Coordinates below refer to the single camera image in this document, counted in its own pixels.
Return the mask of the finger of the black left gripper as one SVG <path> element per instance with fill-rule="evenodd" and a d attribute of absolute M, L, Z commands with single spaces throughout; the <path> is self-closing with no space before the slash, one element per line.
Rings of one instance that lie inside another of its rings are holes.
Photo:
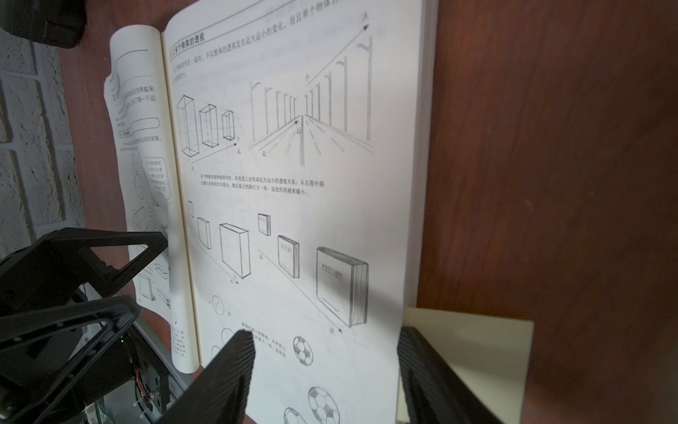
<path fill-rule="evenodd" d="M 102 397 L 106 361 L 141 309 L 127 297 L 1 319 L 1 416 L 72 419 Z"/>
<path fill-rule="evenodd" d="M 145 249 L 125 266 L 107 265 L 96 247 Z M 1 311 L 24 313 L 67 304 L 83 284 L 110 297 L 168 247 L 160 231 L 102 231 L 65 228 L 39 238 L 1 260 Z"/>

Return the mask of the drawing instruction book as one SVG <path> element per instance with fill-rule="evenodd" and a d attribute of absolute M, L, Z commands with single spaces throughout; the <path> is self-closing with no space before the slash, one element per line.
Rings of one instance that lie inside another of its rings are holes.
<path fill-rule="evenodd" d="M 137 302 L 169 323 L 185 374 L 252 334 L 255 422 L 397 419 L 437 8 L 199 1 L 111 35 L 126 224 L 169 242 Z"/>

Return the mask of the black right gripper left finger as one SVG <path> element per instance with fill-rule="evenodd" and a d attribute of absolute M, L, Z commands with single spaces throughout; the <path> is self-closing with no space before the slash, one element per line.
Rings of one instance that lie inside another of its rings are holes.
<path fill-rule="evenodd" d="M 236 332 L 159 422 L 242 423 L 255 356 L 252 333 Z"/>

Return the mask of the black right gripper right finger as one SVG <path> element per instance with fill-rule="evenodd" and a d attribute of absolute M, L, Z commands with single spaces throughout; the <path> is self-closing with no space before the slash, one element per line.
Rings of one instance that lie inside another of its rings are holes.
<path fill-rule="evenodd" d="M 411 423 L 499 423 L 415 328 L 400 330 L 400 376 Z"/>

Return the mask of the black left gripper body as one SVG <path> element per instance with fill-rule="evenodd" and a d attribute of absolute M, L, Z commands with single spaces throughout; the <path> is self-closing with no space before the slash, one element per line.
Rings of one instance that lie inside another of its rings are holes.
<path fill-rule="evenodd" d="M 137 325 L 109 348 L 81 384 L 83 423 L 157 423 L 172 403 L 171 373 Z"/>

